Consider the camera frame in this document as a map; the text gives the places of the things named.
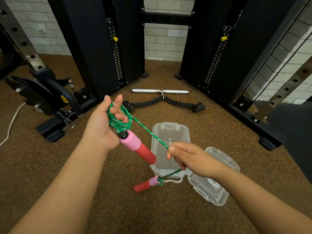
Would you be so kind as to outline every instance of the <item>brick wall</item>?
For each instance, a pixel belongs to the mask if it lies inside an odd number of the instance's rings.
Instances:
[[[71,54],[47,0],[6,2],[39,53]],[[44,26],[46,32],[36,33],[38,26]]]
[[[144,0],[145,11],[190,14],[194,0]],[[182,61],[188,26],[145,23],[145,58]]]
[[[283,37],[248,86],[247,92],[251,98],[268,101],[299,67],[312,56],[312,36],[308,37],[311,32],[312,1],[304,8],[298,19],[290,27],[288,33]],[[309,76],[283,102],[302,104],[311,96],[312,76]]]

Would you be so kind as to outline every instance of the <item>fingernail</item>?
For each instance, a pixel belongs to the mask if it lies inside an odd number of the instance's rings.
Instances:
[[[170,152],[174,152],[175,147],[174,147],[174,146],[170,146],[170,147],[168,148],[168,150],[169,150]]]

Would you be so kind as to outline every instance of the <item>coiled green rope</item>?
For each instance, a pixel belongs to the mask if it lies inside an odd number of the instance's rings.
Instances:
[[[120,109],[121,111],[127,116],[128,118],[128,121],[127,123],[121,121],[121,120],[117,120],[115,115],[111,114],[110,113],[110,108],[113,106],[114,102],[111,103],[111,105],[108,107],[108,110],[107,110],[107,115],[108,115],[108,120],[109,120],[109,123],[112,127],[114,127],[116,129],[116,132],[118,134],[120,134],[121,132],[123,131],[126,131],[126,130],[130,130],[131,129],[131,125],[132,125],[132,119],[134,119],[140,126],[142,126],[145,130],[148,131],[148,133],[150,133],[150,135],[152,137],[154,137],[156,140],[158,140],[166,149],[168,149],[168,145],[165,144],[165,142],[163,142],[160,138],[158,138],[156,135],[154,135],[149,129],[146,128],[145,125],[143,125],[141,122],[139,122],[134,116],[132,116],[128,110],[123,106],[121,105]],[[163,177],[158,177],[157,180],[158,182],[162,182],[163,183],[163,178],[165,177],[169,177],[175,173],[178,173],[180,172],[181,169],[179,170],[176,170],[175,172],[173,173],[170,173],[166,176],[163,176]]]

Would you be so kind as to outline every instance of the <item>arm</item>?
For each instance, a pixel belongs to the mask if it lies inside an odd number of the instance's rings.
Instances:
[[[190,143],[173,143],[167,159],[174,156],[181,169],[188,167],[223,186],[260,233],[309,233],[312,220],[285,204],[243,174],[231,169]]]
[[[111,113],[127,122],[120,110],[121,103],[119,95]],[[82,140],[57,177],[10,233],[85,232],[107,153],[119,144],[108,125],[106,111],[110,104],[107,96],[92,113]]]

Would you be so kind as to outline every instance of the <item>black curved handle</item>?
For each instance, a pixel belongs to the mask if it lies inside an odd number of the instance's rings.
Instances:
[[[80,108],[79,103],[67,89],[65,89],[63,86],[61,86],[60,84],[51,79],[48,79],[47,83],[67,99],[70,106],[72,106],[72,110],[76,113],[77,116],[82,115],[82,110]]]

